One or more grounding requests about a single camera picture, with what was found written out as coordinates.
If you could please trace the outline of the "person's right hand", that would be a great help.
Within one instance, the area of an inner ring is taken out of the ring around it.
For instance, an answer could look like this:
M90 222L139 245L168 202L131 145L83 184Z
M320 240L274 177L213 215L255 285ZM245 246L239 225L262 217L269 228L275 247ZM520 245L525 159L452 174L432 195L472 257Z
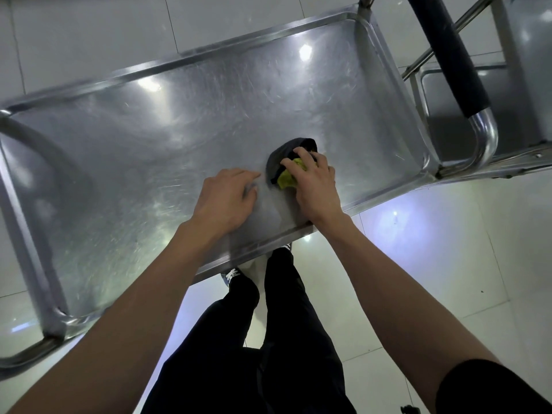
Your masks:
M305 217L320 232L325 232L343 218L341 201L336 189L335 169L320 169L311 152L302 147L294 149L307 166L305 179L296 179L296 199Z

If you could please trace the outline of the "stainless steel cart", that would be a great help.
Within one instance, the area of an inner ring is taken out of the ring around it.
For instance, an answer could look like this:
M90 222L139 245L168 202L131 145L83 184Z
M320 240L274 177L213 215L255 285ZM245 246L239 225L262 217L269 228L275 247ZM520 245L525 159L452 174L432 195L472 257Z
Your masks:
M354 215L497 147L490 106L467 118L469 164L443 166L369 8L372 0L37 92L0 108L0 207L43 338L0 357L0 381L84 333L191 216L206 177L259 172L252 216L194 282L314 232L269 155L312 138Z

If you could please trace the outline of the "person's left forearm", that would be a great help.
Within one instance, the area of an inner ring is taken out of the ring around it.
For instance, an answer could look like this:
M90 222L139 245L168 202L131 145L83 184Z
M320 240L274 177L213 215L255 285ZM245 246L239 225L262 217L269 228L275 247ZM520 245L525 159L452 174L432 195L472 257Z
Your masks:
M8 414L133 414L207 252L232 230L194 216Z

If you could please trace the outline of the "grey and yellow cleaning cloth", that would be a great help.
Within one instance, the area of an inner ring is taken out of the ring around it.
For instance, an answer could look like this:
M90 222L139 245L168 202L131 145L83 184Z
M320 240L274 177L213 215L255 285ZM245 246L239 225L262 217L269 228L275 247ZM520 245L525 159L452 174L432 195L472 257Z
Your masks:
M317 152L317 143L312 138L294 138L274 150L268 157L265 167L267 183L272 187L284 190L288 187L296 188L297 181L293 175L281 164L285 158L294 161L298 166L305 169L300 156L294 149L302 147L307 152Z

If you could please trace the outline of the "person's left hand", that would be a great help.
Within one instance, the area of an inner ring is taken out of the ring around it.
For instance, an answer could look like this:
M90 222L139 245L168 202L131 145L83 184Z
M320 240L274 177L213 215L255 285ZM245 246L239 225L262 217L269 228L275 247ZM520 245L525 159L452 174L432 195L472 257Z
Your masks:
M247 187L256 186L259 177L259 172L231 168L206 178L191 220L212 239L239 228L253 211L242 204L244 192Z

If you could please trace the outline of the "person's right forearm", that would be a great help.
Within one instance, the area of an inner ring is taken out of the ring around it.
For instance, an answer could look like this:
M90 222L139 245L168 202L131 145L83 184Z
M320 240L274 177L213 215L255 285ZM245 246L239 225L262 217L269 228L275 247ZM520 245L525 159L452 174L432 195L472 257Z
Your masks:
M340 210L308 218L332 246L383 348L431 413L445 376L469 360L500 361Z

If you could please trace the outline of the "black sleeve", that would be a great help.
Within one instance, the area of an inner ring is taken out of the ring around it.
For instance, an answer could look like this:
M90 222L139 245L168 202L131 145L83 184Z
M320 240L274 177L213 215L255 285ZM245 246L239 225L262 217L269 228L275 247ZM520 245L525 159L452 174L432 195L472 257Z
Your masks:
M552 404L510 369L474 359L439 385L436 414L552 414Z

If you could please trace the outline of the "steel cart with shelves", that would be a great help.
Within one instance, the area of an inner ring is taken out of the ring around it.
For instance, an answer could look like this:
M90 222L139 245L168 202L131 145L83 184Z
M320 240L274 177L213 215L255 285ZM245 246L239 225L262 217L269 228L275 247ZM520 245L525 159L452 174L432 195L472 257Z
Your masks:
M491 100L499 138L494 156L479 168L438 176L442 183L513 178L552 170L552 0L477 0L454 26L460 33L487 7L492 10L504 60L475 65ZM469 164L475 141L454 105L440 66L428 48L403 72L430 130L443 166Z

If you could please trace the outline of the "black trousers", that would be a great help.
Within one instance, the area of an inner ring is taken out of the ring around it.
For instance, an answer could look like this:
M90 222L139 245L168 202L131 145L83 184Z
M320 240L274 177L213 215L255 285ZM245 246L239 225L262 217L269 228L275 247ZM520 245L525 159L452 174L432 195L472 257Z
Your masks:
M244 346L260 294L243 274L165 361L141 414L356 414L292 252L274 250L264 279L261 348Z

